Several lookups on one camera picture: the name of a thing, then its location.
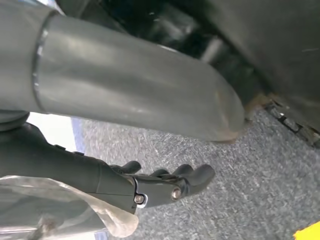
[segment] yellow object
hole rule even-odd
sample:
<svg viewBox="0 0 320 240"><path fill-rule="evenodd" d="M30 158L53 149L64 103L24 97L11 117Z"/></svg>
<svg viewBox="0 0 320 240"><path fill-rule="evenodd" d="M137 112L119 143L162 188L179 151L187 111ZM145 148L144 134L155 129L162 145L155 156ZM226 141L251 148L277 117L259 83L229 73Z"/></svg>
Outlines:
<svg viewBox="0 0 320 240"><path fill-rule="evenodd" d="M320 240L320 221L303 230L297 231L295 240Z"/></svg>

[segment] gray carpet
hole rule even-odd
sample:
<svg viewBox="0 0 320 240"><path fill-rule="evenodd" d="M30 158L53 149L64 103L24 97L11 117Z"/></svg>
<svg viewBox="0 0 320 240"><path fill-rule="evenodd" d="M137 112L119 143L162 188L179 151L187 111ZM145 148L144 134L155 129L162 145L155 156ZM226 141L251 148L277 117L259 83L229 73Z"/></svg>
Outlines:
<svg viewBox="0 0 320 240"><path fill-rule="evenodd" d="M140 209L128 240L293 240L320 221L320 152L260 110L234 144L82 120L89 156L109 164L137 160L142 172L211 164L207 191L177 204Z"/></svg>

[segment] bolt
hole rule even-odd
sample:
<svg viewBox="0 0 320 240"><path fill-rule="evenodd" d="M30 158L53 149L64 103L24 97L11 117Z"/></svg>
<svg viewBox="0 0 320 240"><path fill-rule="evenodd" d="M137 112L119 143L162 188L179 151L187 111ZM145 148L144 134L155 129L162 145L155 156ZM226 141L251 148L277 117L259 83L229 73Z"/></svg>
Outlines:
<svg viewBox="0 0 320 240"><path fill-rule="evenodd" d="M175 187L171 194L173 200L178 200L181 197L181 189Z"/></svg>
<svg viewBox="0 0 320 240"><path fill-rule="evenodd" d="M136 204L140 205L140 204L143 204L144 201L145 201L145 197L143 195L136 195L134 197L134 202Z"/></svg>

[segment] rubber mount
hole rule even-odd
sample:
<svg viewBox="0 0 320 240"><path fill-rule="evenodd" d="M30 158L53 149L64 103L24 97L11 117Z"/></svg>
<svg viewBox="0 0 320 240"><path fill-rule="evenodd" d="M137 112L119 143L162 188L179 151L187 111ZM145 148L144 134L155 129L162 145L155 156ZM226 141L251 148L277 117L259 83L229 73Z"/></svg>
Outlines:
<svg viewBox="0 0 320 240"><path fill-rule="evenodd" d="M5 131L10 131L10 130L19 128L25 124L27 121L27 119L29 117L29 115L30 113L28 112L26 115L23 115L20 118L18 118L14 121L0 123L0 132L5 132Z"/></svg>

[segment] plastic wrap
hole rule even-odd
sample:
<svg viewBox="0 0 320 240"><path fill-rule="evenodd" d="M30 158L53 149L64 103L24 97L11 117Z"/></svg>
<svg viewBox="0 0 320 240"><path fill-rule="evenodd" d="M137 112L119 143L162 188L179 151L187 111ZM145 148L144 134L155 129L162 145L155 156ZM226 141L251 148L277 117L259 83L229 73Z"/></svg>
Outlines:
<svg viewBox="0 0 320 240"><path fill-rule="evenodd" d="M0 240L125 238L135 215L49 178L0 178Z"/></svg>

